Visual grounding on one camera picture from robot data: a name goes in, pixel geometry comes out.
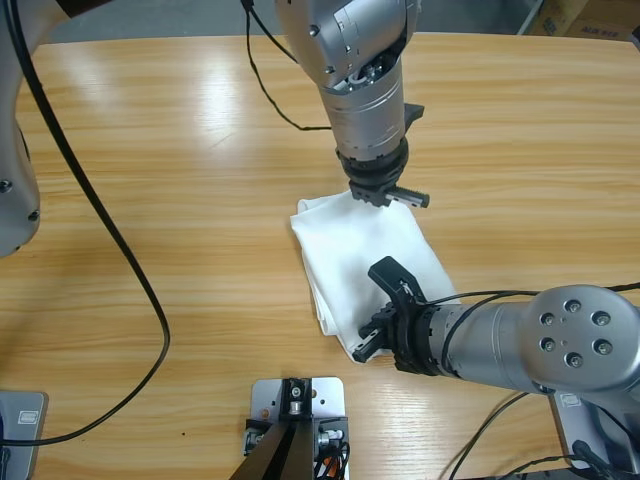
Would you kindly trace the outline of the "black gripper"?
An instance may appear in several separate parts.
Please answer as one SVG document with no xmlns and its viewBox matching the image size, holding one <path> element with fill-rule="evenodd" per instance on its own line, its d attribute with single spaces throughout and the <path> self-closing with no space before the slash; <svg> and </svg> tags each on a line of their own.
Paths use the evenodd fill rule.
<svg viewBox="0 0 640 480">
<path fill-rule="evenodd" d="M 374 160 L 359 161 L 346 157 L 339 151 L 336 155 L 349 179 L 349 189 L 354 200 L 374 207 L 389 207 L 392 202 L 415 208 L 429 206 L 428 194 L 398 185 L 409 158 L 406 139 L 402 139 L 391 153 Z"/>
<path fill-rule="evenodd" d="M 381 350 L 389 350 L 399 371 L 452 377 L 453 374 L 441 364 L 446 315 L 452 308 L 452 304 L 387 302 L 358 329 L 360 340 L 352 358 L 358 363 L 367 363 Z"/>
</svg>

